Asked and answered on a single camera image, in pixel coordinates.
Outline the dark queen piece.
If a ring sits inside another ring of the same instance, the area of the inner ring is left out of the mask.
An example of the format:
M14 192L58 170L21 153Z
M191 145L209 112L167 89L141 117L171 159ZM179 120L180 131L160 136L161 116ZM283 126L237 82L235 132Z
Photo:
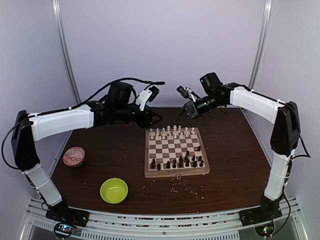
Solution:
M171 163L170 163L170 161L167 161L167 163L166 163L166 169L170 169L171 168Z

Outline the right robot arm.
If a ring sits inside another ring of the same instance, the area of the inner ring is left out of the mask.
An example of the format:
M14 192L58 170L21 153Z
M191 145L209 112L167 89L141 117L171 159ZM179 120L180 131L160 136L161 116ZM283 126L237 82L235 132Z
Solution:
M188 100L178 117L197 119L219 107L232 105L254 113L273 125L270 137L272 165L267 186L256 210L259 220L268 220L278 209L284 197L284 189L291 175L298 143L303 143L298 106L295 102L283 102L265 96L243 84L223 84L212 72L200 78L206 96L199 97L189 87L178 86L177 91Z

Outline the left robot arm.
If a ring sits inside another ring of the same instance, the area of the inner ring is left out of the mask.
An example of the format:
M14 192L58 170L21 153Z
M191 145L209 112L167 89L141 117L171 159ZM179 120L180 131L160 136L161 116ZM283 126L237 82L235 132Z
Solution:
M163 118L147 102L159 94L163 81L149 81L123 77L105 84L83 102L56 110L27 113L21 110L15 125L7 132L15 165L5 164L21 171L39 192L48 209L61 222L73 214L66 200L41 165L35 142L44 138L78 129L90 129L116 124L136 123L147 129Z

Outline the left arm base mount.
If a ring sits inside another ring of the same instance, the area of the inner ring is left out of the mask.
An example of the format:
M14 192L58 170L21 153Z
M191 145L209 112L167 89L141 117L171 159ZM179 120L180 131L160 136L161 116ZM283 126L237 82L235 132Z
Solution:
M66 216L58 216L52 210L46 211L45 217L54 220L53 233L59 239L69 238L72 234L87 226L90 213L85 210L70 208Z

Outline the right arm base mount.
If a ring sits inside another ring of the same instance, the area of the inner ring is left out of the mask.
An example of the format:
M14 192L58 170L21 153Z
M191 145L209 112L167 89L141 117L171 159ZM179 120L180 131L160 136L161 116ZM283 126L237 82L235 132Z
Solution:
M276 232L275 219L282 217L279 209L269 213L263 212L261 206L241 210L238 214L242 226L254 226L255 233L262 238L271 237Z

